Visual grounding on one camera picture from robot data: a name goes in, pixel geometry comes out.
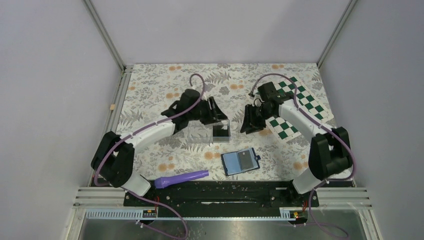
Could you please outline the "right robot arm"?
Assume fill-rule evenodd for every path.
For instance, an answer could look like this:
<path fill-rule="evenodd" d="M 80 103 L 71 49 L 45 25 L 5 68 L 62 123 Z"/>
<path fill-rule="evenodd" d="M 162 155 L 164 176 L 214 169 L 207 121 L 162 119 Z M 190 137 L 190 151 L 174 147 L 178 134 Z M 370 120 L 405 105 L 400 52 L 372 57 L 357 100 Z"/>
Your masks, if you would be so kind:
<path fill-rule="evenodd" d="M 287 191 L 287 201 L 301 205 L 313 188 L 354 165 L 349 134 L 343 127 L 332 128 L 304 110 L 296 94 L 280 93 L 271 82 L 258 88 L 259 104 L 247 104 L 241 133 L 251 134 L 266 127 L 266 120 L 282 118 L 309 140 L 308 167 L 295 177 Z"/>

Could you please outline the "purple plastic handle tool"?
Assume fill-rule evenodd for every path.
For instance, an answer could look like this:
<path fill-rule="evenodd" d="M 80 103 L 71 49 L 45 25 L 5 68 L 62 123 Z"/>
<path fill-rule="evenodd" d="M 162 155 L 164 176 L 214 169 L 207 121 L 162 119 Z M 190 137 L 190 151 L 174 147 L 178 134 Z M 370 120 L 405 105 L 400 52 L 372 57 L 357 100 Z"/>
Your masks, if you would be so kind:
<path fill-rule="evenodd" d="M 209 176 L 208 170 L 199 170 L 199 171 L 183 173 L 183 174 L 174 175 L 174 176 L 164 176 L 164 177 L 159 177 L 155 179 L 154 186 L 156 189 L 164 189 L 172 185 L 201 179 L 207 176 Z"/>

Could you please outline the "clear plastic card box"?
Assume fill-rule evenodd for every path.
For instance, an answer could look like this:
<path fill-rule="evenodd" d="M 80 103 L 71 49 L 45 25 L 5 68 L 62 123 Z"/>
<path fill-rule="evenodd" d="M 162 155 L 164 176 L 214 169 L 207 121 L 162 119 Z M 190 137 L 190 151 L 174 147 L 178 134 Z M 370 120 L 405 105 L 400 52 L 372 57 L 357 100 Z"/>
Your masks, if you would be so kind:
<path fill-rule="evenodd" d="M 212 124 L 204 125 L 199 120 L 190 121 L 183 130 L 179 131 L 174 137 L 182 140 L 187 144 L 215 144 L 215 143 L 228 143 L 230 137 L 213 137 L 213 126 L 215 125 L 228 125 L 230 129 L 230 122 L 222 120 Z"/>

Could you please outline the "navy blue card holder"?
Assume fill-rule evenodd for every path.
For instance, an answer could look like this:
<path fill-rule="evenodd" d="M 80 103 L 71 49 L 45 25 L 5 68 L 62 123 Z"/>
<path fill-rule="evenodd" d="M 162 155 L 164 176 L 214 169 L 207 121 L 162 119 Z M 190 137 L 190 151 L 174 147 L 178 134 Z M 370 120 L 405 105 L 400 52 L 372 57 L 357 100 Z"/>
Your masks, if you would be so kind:
<path fill-rule="evenodd" d="M 262 159 L 253 147 L 223 153 L 220 157 L 227 177 L 259 169 L 259 161 Z"/>

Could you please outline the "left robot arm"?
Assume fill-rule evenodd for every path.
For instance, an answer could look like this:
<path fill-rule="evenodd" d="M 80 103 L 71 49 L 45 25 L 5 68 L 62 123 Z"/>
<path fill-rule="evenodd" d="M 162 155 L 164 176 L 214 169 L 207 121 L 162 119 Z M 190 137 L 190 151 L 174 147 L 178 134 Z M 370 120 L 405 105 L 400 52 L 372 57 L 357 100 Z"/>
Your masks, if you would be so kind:
<path fill-rule="evenodd" d="M 94 170 L 93 182 L 96 186 L 131 191 L 142 205 L 148 206 L 154 202 L 155 192 L 151 183 L 134 170 L 135 156 L 153 143 L 180 132 L 191 121 L 207 126 L 226 120 L 228 117 L 213 97 L 203 99 L 197 90 L 187 89 L 156 121 L 132 133 L 105 133 L 90 164 Z"/>

